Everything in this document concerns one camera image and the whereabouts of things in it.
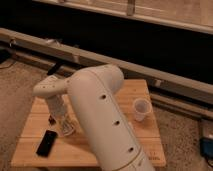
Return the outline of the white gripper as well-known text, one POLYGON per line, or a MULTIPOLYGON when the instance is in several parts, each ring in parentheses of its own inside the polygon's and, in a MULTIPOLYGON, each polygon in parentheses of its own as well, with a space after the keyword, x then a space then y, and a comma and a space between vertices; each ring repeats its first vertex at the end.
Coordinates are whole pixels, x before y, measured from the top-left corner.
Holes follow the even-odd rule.
POLYGON ((62 116, 58 119, 59 127, 64 136, 69 136, 75 132, 75 128, 69 116, 62 116))

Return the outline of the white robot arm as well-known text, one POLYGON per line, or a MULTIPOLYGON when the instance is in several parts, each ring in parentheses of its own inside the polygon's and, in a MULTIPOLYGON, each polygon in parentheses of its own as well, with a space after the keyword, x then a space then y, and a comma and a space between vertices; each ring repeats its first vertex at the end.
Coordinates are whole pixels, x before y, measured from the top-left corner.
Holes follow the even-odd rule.
POLYGON ((62 96, 69 97, 103 171, 155 171, 114 98, 123 82, 121 69, 107 64, 80 69, 66 79, 48 76, 33 93, 46 100, 54 118, 65 114, 62 96))

